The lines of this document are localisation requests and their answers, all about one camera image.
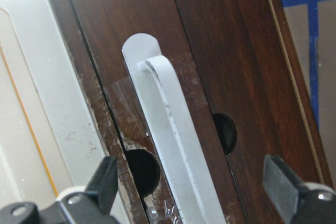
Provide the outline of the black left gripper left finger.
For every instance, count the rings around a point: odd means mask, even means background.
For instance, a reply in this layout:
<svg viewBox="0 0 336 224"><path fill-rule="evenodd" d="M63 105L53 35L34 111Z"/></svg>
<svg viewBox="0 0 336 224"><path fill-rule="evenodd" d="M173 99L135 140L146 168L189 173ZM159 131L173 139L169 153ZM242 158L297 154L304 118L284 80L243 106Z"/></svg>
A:
<svg viewBox="0 0 336 224"><path fill-rule="evenodd" d="M33 202L1 209L1 223L118 223L110 211L118 191L117 160L104 157L83 191L68 193L39 210Z"/></svg>

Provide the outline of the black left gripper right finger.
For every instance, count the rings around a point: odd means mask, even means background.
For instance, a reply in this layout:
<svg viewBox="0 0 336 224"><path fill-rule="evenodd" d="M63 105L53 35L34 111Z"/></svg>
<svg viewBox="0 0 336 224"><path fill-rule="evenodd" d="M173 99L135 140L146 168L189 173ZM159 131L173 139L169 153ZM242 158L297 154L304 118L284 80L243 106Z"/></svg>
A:
<svg viewBox="0 0 336 224"><path fill-rule="evenodd" d="M262 183L284 223L335 223L335 190L304 182L280 156L265 156Z"/></svg>

